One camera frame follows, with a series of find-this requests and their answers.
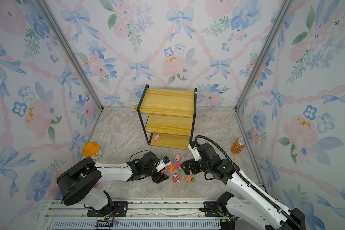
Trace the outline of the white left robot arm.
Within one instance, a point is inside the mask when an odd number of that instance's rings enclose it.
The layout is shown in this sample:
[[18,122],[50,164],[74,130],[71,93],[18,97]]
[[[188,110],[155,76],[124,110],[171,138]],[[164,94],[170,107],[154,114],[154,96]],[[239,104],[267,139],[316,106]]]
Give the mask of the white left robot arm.
[[57,178],[61,202],[66,206],[81,203],[92,211],[109,215],[115,210],[112,198],[95,185],[108,181],[139,181],[148,177],[158,184],[169,178],[162,170],[170,164],[167,156],[159,159],[151,151],[146,151],[140,159],[123,164],[97,163],[87,157]]

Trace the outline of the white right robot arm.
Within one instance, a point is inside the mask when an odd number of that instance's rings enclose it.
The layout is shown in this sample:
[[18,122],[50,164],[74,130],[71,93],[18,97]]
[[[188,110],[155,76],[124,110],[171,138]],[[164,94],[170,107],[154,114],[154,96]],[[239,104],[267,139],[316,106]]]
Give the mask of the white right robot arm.
[[188,145],[193,158],[183,162],[182,169],[187,175],[200,172],[212,175],[214,180],[223,182],[246,199],[241,202],[230,192],[224,192],[216,201],[214,212],[222,217],[241,218],[259,230],[304,230],[305,215],[298,208],[276,201],[228,157],[221,159],[209,143],[195,141]]

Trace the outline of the pink figure toy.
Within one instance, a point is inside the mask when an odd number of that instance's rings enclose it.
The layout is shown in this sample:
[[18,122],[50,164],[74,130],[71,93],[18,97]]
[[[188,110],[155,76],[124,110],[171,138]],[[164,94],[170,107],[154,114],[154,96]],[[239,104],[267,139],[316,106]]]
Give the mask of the pink figure toy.
[[173,183],[179,183],[179,182],[181,182],[180,176],[178,173],[175,173],[173,175]]

